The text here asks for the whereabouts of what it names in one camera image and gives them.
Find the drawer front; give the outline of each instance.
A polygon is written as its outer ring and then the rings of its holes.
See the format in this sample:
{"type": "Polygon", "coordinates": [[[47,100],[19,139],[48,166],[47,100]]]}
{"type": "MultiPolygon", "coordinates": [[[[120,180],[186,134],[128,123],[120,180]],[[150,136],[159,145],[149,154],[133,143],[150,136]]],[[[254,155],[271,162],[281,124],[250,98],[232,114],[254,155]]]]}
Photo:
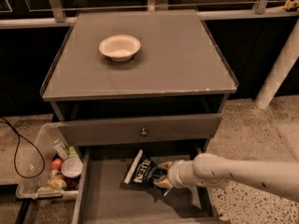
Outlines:
{"type": "Polygon", "coordinates": [[[58,123],[70,146],[207,139],[213,137],[221,114],[96,119],[58,123]]]}

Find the speckled floor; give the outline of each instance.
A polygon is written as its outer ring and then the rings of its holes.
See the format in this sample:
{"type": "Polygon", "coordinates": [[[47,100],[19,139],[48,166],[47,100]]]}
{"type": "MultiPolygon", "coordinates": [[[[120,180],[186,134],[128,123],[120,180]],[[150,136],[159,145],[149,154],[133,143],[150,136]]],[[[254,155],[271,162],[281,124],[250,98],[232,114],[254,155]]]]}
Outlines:
{"type": "MultiPolygon", "coordinates": [[[[262,111],[250,99],[228,101],[221,126],[208,152],[224,158],[251,161],[299,161],[299,96],[275,98],[262,111]]],[[[51,115],[7,118],[17,130],[34,141],[40,126],[51,115]]],[[[18,182],[13,168],[17,138],[0,124],[0,185],[18,182]]],[[[214,204],[223,220],[243,223],[299,223],[299,204],[257,189],[231,182],[212,190],[214,204]]],[[[70,223],[74,202],[31,202],[24,223],[70,223]]],[[[14,223],[21,207],[13,195],[0,195],[0,223],[14,223]]]]}

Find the white pole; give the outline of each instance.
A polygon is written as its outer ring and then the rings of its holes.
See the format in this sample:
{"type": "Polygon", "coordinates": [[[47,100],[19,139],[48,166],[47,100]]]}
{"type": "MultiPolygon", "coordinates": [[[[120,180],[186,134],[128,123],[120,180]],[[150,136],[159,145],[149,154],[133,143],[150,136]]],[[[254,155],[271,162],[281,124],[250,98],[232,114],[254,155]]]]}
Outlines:
{"type": "Polygon", "coordinates": [[[281,50],[278,59],[274,63],[272,70],[266,78],[260,92],[258,93],[255,104],[266,109],[277,93],[283,80],[291,71],[293,65],[299,57],[299,21],[295,24],[292,32],[281,50]]]}

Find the orange object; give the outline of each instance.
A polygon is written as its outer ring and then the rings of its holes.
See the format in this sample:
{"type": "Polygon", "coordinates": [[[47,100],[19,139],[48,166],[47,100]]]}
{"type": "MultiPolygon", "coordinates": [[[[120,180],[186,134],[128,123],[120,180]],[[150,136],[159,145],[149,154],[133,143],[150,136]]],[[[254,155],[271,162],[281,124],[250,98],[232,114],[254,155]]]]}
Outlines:
{"type": "Polygon", "coordinates": [[[51,165],[52,170],[61,170],[63,163],[64,162],[61,159],[54,160],[51,165]]]}

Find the plastic bin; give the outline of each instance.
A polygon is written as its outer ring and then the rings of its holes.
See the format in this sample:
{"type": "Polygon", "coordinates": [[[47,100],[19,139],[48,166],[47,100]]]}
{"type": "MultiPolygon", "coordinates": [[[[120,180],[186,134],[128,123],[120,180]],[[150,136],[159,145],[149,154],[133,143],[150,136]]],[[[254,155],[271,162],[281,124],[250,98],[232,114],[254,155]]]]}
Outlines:
{"type": "MultiPolygon", "coordinates": [[[[36,147],[40,150],[44,160],[45,169],[43,172],[34,178],[20,178],[19,185],[16,190],[18,198],[30,198],[30,199],[63,199],[63,200],[76,200],[78,191],[69,190],[64,191],[62,189],[55,189],[49,192],[40,194],[38,189],[44,187],[49,180],[52,159],[55,156],[55,151],[51,144],[61,139],[65,142],[64,137],[58,129],[58,125],[55,123],[44,124],[35,141],[36,147]]],[[[19,171],[22,175],[33,176],[38,174],[42,169],[42,159],[35,148],[28,147],[22,151],[21,159],[18,160],[19,171]]]]}

